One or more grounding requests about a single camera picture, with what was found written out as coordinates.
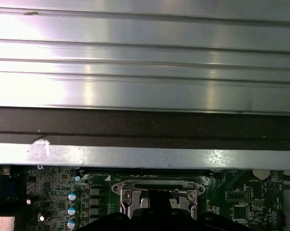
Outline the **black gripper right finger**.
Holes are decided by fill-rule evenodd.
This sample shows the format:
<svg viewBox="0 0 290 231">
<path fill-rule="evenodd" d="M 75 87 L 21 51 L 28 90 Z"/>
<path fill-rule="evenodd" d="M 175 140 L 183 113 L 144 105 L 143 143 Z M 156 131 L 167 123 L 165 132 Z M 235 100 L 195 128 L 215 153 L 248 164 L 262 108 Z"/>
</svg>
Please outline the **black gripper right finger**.
<svg viewBox="0 0 290 231">
<path fill-rule="evenodd" d="M 206 212 L 197 220 L 183 210 L 171 207 L 170 192 L 161 192 L 161 222 L 168 231 L 249 231 L 250 228 L 223 216 Z"/>
</svg>

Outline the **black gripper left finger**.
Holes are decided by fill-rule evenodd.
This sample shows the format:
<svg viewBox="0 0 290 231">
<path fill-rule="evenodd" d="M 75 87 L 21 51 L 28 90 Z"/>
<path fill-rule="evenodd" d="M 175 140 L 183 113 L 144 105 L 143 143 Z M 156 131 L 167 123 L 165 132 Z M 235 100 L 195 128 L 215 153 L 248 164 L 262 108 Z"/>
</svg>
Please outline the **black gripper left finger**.
<svg viewBox="0 0 290 231">
<path fill-rule="evenodd" d="M 162 229 L 162 192 L 149 191 L 149 207 L 133 212 L 132 218 L 123 213 L 110 213 L 79 231 L 160 231 Z"/>
</svg>

